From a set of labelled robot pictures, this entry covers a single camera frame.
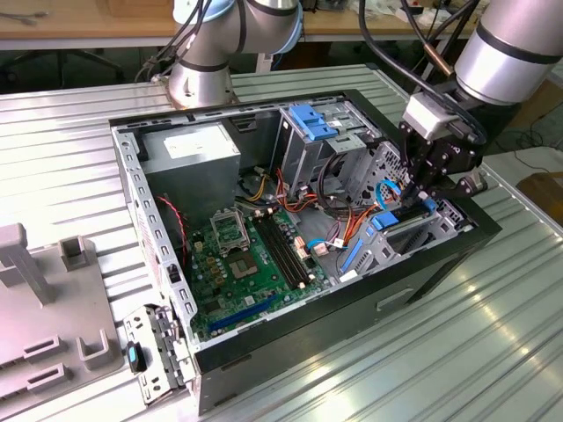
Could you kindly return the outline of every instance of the blue latch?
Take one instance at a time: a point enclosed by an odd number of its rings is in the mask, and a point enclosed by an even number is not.
[[[433,214],[434,211],[436,211],[436,209],[438,208],[438,205],[435,203],[435,201],[431,200],[430,198],[426,198],[423,204],[425,205],[426,208],[428,208],[430,214]]]
[[[293,105],[289,108],[289,113],[312,141],[331,138],[338,134],[337,130],[325,123],[323,115],[317,113],[313,107],[308,104]]]
[[[397,224],[398,220],[397,217],[390,211],[376,215],[371,219],[371,222],[374,226],[376,226],[377,230],[381,231],[389,226],[392,226],[393,224]]]

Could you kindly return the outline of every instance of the red cable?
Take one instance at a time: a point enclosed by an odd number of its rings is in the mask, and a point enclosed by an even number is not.
[[[178,219],[179,230],[182,233],[182,263],[184,267],[186,267],[186,256],[187,256],[186,232],[184,231],[184,223],[182,222],[182,216],[179,214],[179,211],[176,209],[175,206],[173,206],[173,204],[169,200],[161,196],[157,196],[157,199],[161,200],[164,204],[170,207],[170,209],[174,212],[176,218]]]

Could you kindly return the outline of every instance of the slotted aluminum surface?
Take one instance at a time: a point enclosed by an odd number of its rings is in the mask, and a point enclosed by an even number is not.
[[[241,100],[359,89],[393,122],[399,90],[363,66],[235,76]],[[122,318],[157,293],[125,208],[106,120],[170,110],[158,86],[0,97],[0,224],[30,247],[96,243],[121,345]],[[560,237],[488,177],[476,201],[503,231],[429,297],[228,402],[206,420],[561,420]],[[197,420],[190,397],[149,411],[124,366],[14,420]]]

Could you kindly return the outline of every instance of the metal bracket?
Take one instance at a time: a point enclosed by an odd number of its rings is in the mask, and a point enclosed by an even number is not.
[[[178,323],[169,308],[144,306],[124,323],[128,340],[140,345],[145,358],[146,369],[138,377],[145,404],[191,386],[197,372],[186,341],[176,336]]]

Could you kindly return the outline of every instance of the black cable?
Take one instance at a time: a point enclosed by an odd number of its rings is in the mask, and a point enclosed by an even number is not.
[[[465,11],[464,15],[459,19],[459,22],[457,22],[456,28],[454,29],[453,33],[451,33],[446,46],[443,48],[443,51],[440,52],[442,57],[445,58],[456,43],[457,39],[459,38],[459,34],[464,30],[465,25],[467,25],[467,22],[469,21],[469,18],[472,16],[473,12],[479,5],[479,1],[480,0],[468,2],[471,3],[471,6],[467,8],[467,11]]]
[[[440,0],[440,3],[438,4],[438,8],[436,9],[436,13],[434,14],[434,18],[432,19],[432,25],[430,25],[430,28],[428,29],[428,32],[426,34],[427,39],[430,37],[430,34],[432,33],[432,30],[434,29],[434,25],[436,24],[436,20],[438,19],[438,15],[440,14],[440,9],[442,8],[443,1],[444,0]],[[416,69],[420,66],[421,63],[424,62],[425,58],[426,58],[426,53],[423,53],[421,59],[418,61],[418,63],[416,63],[414,65],[411,72],[416,72]]]
[[[504,132],[503,134],[500,134],[499,136],[496,137],[496,139],[494,140],[494,143],[496,143],[496,145],[499,147],[499,149],[503,152],[510,152],[510,149],[506,149],[501,145],[501,136],[502,135],[506,135],[509,133],[514,133],[514,132],[521,132],[520,136],[516,139],[515,143],[516,145],[518,145],[518,147],[520,147],[521,149],[529,149],[529,148],[536,148],[536,147],[543,147],[544,144],[544,137],[536,130],[533,129],[534,125],[536,125],[539,121],[541,121],[544,117],[548,116],[549,114],[553,113],[556,109],[558,109],[559,107],[563,106],[563,101],[561,101],[559,104],[557,104],[556,106],[552,107],[547,113],[542,114],[541,116],[537,117],[534,121],[532,121],[530,123],[530,127],[526,130],[523,131],[519,131],[519,130],[511,130],[508,132]],[[539,142],[536,141],[534,139],[534,136],[536,135],[537,137],[539,137]],[[530,165],[528,163],[526,163],[525,161],[523,161],[518,155],[517,155],[517,150],[513,149],[512,152],[514,153],[514,158],[516,160],[518,160],[520,163],[524,164],[525,166],[531,168],[532,170],[542,170],[545,171],[546,173],[549,173],[549,171],[545,168],[545,167],[536,167],[534,165]]]
[[[409,7],[408,2],[406,0],[401,0],[401,5],[403,6],[403,11],[406,14],[406,18],[408,19],[409,24],[411,24],[411,27],[414,29],[414,33],[416,34],[420,42],[422,44],[428,44],[428,40],[420,30],[419,24],[416,23],[416,19],[414,19],[413,13],[411,12],[411,8]]]
[[[162,47],[155,55],[151,56],[151,58],[143,64],[143,66],[141,67],[141,69],[139,70],[139,72],[135,76],[135,82],[138,82],[139,78],[141,77],[141,75],[143,74],[143,72],[146,69],[148,70],[147,79],[150,80],[150,78],[151,78],[150,75],[152,73],[152,70],[155,68],[155,66],[157,66],[161,62],[165,62],[166,60],[169,60],[171,57],[176,55],[176,52],[178,51],[179,46],[183,42],[185,42],[187,37],[189,37],[193,33],[193,30],[190,31],[188,33],[188,35],[186,35],[182,38],[182,40],[172,50],[173,53],[171,55],[167,55],[165,58],[162,58],[162,56],[164,56],[168,52],[168,50],[173,46],[174,42],[178,39],[178,37],[191,25],[192,20],[194,19],[195,14],[197,12],[200,13],[199,16],[198,16],[197,22],[203,20],[203,16],[205,14],[205,13],[201,14],[201,8],[203,7],[203,1],[204,0],[198,0],[198,3],[195,5],[194,9],[192,10],[192,13],[190,13],[190,15],[188,16],[186,22],[184,22],[182,27],[174,34],[174,36],[170,39],[170,41],[168,41],[168,44],[166,44],[165,47]],[[208,0],[207,7],[209,6],[210,3],[211,3],[211,0]]]
[[[358,20],[360,24],[360,30],[362,32],[363,38],[379,58],[389,65],[392,69],[396,70],[399,74],[408,77],[415,84],[419,85],[422,90],[424,90],[429,97],[431,97],[438,104],[451,110],[453,113],[457,114],[461,120],[463,120],[473,131],[475,132],[476,138],[469,139],[468,141],[477,145],[484,145],[486,143],[486,131],[483,126],[466,110],[459,106],[453,99],[447,97],[441,92],[437,91],[434,86],[418,77],[412,73],[409,69],[405,69],[398,62],[395,62],[385,51],[380,48],[375,41],[372,40],[369,34],[368,27],[366,25],[366,0],[360,0],[360,10],[358,13]]]
[[[186,35],[184,35],[184,37],[176,45],[176,48],[174,48],[174,54],[175,55],[178,53],[179,46],[184,44],[189,39],[189,37],[191,37],[192,35],[197,36],[197,34],[200,32],[201,25],[203,24],[203,18],[205,18],[205,14],[208,12],[209,6],[211,5],[212,1],[213,0],[208,0],[208,2],[205,3],[205,7],[202,6],[203,9],[200,10],[200,15],[197,17],[197,21],[195,22],[194,27]]]
[[[461,16],[464,15],[464,13],[469,10],[474,3],[478,3],[479,0],[467,0],[467,3],[465,3],[463,6],[461,6],[459,9],[457,9],[457,11],[455,13],[453,13],[449,18],[447,18],[446,20],[444,20],[442,22],[442,24],[440,26],[438,26],[435,30],[435,32],[430,35],[430,37],[428,37],[428,42],[434,42],[438,39],[438,37],[440,36],[441,33],[444,32],[444,30],[450,26],[453,22],[455,22],[456,20],[458,20]]]
[[[432,25],[430,25],[430,27],[428,28],[428,32],[426,33],[427,39],[430,38],[430,34],[432,33],[432,30],[434,29],[434,25],[436,25],[436,20],[438,19],[438,15],[440,14],[440,10],[442,9],[442,5],[443,5],[443,0],[440,0],[440,3],[438,3],[438,8],[436,9],[436,13],[434,14],[434,18],[432,19]]]

